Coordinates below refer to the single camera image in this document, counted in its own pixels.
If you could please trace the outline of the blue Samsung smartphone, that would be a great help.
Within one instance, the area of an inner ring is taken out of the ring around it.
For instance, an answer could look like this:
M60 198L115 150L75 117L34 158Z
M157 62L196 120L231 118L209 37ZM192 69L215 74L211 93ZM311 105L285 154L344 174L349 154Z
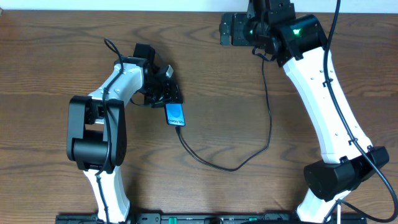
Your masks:
M181 103L169 103L165 105L167 124L171 126L185 126L185 117Z

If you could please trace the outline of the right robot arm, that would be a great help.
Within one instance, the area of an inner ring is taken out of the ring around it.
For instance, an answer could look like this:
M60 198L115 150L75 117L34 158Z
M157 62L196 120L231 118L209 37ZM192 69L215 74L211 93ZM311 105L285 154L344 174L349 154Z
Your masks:
M334 208L389 162L360 128L336 77L330 41L313 14L297 16L290 1L250 1L245 13L221 16L222 45L250 46L277 62L296 87L311 119L322 158L304 168L308 191L297 221L325 223Z

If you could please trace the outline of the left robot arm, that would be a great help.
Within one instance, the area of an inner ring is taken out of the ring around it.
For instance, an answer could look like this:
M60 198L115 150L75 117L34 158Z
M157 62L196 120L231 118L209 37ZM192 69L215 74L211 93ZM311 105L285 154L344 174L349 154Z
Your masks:
M108 39L105 43L118 58L98 89L70 100L67 157L90 181L98 204L95 222L132 223L121 175L127 150L125 108L141 93L143 106L163 108L167 124L179 128L185 125L183 99L172 66L156 65L149 44L136 44L134 53L124 56Z

